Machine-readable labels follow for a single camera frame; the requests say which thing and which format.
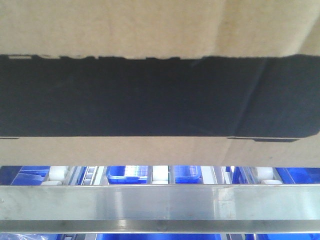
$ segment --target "blue crate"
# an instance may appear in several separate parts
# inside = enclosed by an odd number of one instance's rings
[[[50,166],[23,166],[20,170],[22,174],[34,174],[45,177],[50,170]]]
[[[50,170],[50,166],[23,166],[21,171]]]
[[[202,173],[200,166],[176,165],[174,166],[174,177],[176,184],[200,184]]]
[[[40,185],[44,181],[44,177],[34,174],[18,173],[12,182],[12,185],[30,186]]]
[[[2,166],[0,167],[0,185],[11,185],[22,166]]]
[[[108,166],[105,175],[110,184],[146,184],[148,166]]]
[[[220,234],[112,233],[98,234],[96,240],[221,240],[221,237]]]
[[[244,177],[241,174],[240,167],[236,166],[234,168],[234,171],[232,173],[232,184],[247,184],[248,181],[244,179]]]
[[[320,183],[320,168],[277,167],[276,170],[284,184]]]
[[[258,234],[259,240],[320,240],[319,233]]]
[[[88,167],[87,166],[82,166],[81,167],[81,174],[77,177],[76,179],[76,182],[75,184],[77,185],[82,185],[83,184],[83,181],[84,181],[84,178],[85,178],[85,174],[86,174],[86,171],[87,171]]]

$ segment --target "metal frame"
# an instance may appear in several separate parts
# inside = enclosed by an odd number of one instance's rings
[[[320,184],[0,186],[7,233],[320,232]]]

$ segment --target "cardboard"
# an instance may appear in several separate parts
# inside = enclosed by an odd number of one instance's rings
[[[0,54],[320,54],[318,0],[0,0]]]
[[[0,0],[0,165],[320,167],[319,15],[318,0]]]
[[[320,57],[0,57],[2,165],[319,167]]]

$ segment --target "white roller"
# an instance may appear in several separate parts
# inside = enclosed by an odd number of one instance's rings
[[[262,180],[262,184],[282,184],[280,180]]]
[[[168,184],[168,181],[153,181],[152,184]]]
[[[153,181],[168,181],[168,166],[153,166]]]
[[[44,181],[41,183],[41,186],[60,186],[62,182],[60,181]]]
[[[66,178],[66,173],[65,168],[52,166],[49,171],[49,180],[63,182]]]
[[[259,181],[272,180],[274,178],[274,170],[272,167],[256,167],[255,176]]]
[[[67,175],[68,171],[69,171],[69,167],[68,166],[51,166],[50,167],[50,171],[58,171],[58,170],[62,170],[64,171],[64,174]]]

